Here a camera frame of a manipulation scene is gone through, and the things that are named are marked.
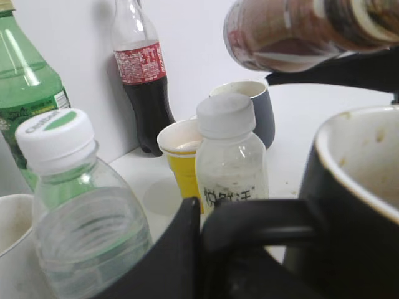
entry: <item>coffee mug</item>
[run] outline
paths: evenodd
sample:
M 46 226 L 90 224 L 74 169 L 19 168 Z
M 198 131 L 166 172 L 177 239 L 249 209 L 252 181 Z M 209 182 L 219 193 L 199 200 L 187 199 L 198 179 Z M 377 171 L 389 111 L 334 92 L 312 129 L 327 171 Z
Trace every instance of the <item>coffee mug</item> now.
M 364 108 L 327 121 L 299 200 L 222 206 L 206 221 L 202 244 L 213 261 L 205 298 L 221 288 L 224 298 L 399 298 L 399 108 Z M 259 259 L 249 271 L 237 262 L 238 252 L 242 258 L 260 245 L 287 246 L 284 268 L 262 267 Z M 220 273 L 215 267 L 224 278 L 212 277 Z
M 216 87 L 209 95 L 213 97 L 222 93 L 240 93 L 252 99 L 256 117 L 254 133 L 262 140 L 266 148 L 269 148 L 274 141 L 276 127 L 266 80 L 227 83 Z
M 35 252 L 31 235 L 32 196 L 0 198 L 0 297 L 56 299 Z

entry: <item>green plastic bottle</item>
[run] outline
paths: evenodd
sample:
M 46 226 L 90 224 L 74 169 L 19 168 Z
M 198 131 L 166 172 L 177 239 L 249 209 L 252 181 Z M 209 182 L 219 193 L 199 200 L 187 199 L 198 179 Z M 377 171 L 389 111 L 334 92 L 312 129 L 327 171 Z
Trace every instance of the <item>green plastic bottle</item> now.
M 11 0 L 0 0 L 0 130 L 29 187 L 36 176 L 17 145 L 17 127 L 33 116 L 70 103 L 58 74 L 19 28 Z

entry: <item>red label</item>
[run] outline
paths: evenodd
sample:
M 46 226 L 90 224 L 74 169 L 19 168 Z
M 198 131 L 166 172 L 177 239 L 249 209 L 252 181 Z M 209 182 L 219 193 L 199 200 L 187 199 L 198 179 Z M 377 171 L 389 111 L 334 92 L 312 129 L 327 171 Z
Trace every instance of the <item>red label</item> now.
M 166 76 L 159 42 L 140 49 L 116 51 L 115 57 L 124 84 L 143 84 Z

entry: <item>cup rim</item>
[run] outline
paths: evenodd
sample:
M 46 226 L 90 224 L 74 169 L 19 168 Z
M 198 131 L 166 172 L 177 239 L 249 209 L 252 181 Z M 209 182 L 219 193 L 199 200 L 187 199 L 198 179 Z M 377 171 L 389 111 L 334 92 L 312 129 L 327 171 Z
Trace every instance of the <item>cup rim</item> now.
M 262 95 L 263 93 L 265 93 L 265 92 L 267 92 L 269 90 L 269 83 L 267 82 L 266 78 L 261 78 L 261 79 L 258 79 L 258 80 L 256 80 L 256 79 L 255 80 L 247 79 L 247 80 L 232 81 L 232 82 L 229 82 L 229 83 L 224 83 L 222 85 L 219 85 L 219 86 L 213 88 L 210 91 L 209 96 L 213 97 L 214 95 L 219 95 L 220 93 L 214 94 L 214 92 L 217 89 L 225 87 L 225 86 L 228 86 L 228 85 L 231 85 L 231 84 L 237 84 L 237 83 L 259 83 L 259 84 L 264 85 L 264 90 L 262 90 L 262 92 L 259 92 L 256 95 L 251 96 L 250 97 L 251 99 L 254 99 L 254 98 L 258 97 L 258 96 Z
M 161 139 L 163 138 L 163 136 L 169 130 L 172 130 L 173 127 L 179 126 L 182 123 L 197 123 L 197 119 L 181 120 L 181 121 L 177 121 L 176 123 L 171 124 L 170 126 L 167 126 L 158 134 L 158 137 L 156 140 L 158 142 L 160 150 L 164 154 L 167 154 L 168 156 L 172 156 L 172 157 L 176 157 L 176 158 L 192 158 L 192 157 L 195 157 L 195 154 L 192 154 L 193 151 L 187 151 L 184 149 L 176 149 L 176 148 L 168 148 L 167 146 L 164 147 L 161 145 Z
M 314 146 L 319 154 L 320 162 L 323 164 L 325 169 L 330 170 L 331 175 L 342 185 L 351 192 L 356 198 L 360 199 L 363 203 L 371 207 L 374 211 L 377 211 L 381 215 L 390 219 L 394 223 L 399 225 L 399 209 L 393 207 L 383 199 L 368 191 L 362 185 L 360 185 L 354 178 L 348 175 L 334 160 L 329 150 L 329 135 L 334 125 L 347 118 L 349 115 L 352 117 L 359 115 L 369 115 L 372 113 L 383 113 L 398 111 L 399 107 L 396 106 L 377 106 L 368 107 L 361 109 L 349 110 L 347 112 L 340 113 L 327 120 L 318 130 L 315 137 Z
M 29 199 L 31 201 L 31 204 L 33 203 L 33 195 L 30 194 L 13 194 L 13 195 L 8 195 L 8 196 L 3 196 L 0 197 L 0 201 L 11 201 L 14 200 L 15 198 L 21 198 L 23 197 L 24 199 Z M 17 247 L 22 241 L 24 241 L 32 232 L 32 224 L 31 227 L 22 235 L 18 240 L 16 240 L 11 246 L 9 246 L 6 250 L 0 252 L 0 259 L 8 254 L 12 249 Z

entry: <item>green cap top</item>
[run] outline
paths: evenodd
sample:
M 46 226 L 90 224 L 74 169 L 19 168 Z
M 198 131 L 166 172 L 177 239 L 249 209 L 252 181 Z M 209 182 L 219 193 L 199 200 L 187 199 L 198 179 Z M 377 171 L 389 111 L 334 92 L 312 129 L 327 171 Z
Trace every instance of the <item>green cap top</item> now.
M 15 11 L 11 0 L 0 0 L 0 12 L 3 11 Z

